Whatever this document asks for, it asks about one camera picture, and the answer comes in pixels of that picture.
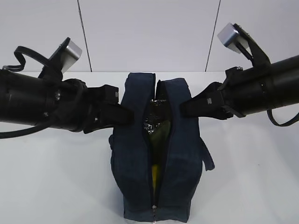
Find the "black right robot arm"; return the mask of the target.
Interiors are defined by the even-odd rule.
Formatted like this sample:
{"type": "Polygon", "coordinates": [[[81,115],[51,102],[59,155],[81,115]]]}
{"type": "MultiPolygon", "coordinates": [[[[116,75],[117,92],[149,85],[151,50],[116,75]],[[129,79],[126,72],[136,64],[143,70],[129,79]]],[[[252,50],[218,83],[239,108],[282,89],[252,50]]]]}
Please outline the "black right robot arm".
{"type": "Polygon", "coordinates": [[[189,118],[226,120],[299,102],[298,56],[247,70],[233,67],[225,74],[224,82],[213,82],[200,94],[183,102],[181,114],[189,118]]]}

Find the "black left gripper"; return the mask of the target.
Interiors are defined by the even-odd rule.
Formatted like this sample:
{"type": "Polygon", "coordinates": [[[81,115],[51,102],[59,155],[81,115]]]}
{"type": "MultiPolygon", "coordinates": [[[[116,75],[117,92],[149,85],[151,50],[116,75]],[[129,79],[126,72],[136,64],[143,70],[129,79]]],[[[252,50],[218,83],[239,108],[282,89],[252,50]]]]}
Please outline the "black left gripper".
{"type": "Polygon", "coordinates": [[[48,82],[47,87],[48,96],[53,97],[52,103],[47,103],[47,128],[88,134],[134,122],[134,113],[118,103],[118,87],[87,87],[74,78],[48,82]]]}

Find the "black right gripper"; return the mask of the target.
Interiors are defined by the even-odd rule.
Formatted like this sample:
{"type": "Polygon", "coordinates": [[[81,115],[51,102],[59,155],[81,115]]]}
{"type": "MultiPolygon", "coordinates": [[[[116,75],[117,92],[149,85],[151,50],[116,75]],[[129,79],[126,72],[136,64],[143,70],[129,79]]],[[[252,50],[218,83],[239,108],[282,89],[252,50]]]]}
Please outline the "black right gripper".
{"type": "Polygon", "coordinates": [[[234,115],[243,118],[266,111],[265,66],[247,70],[233,67],[225,74],[223,84],[213,82],[197,96],[181,103],[181,115],[227,120],[234,115]]]}

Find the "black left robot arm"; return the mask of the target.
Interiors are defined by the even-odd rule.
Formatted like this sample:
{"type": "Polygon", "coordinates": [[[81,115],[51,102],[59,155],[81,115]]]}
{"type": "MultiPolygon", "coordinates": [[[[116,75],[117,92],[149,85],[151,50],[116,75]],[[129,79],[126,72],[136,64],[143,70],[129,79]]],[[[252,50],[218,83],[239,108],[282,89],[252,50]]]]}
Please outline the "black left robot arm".
{"type": "Polygon", "coordinates": [[[134,113],[118,103],[118,93],[107,84],[87,87],[79,79],[52,82],[2,70],[0,120],[85,134],[130,125],[134,113]]]}

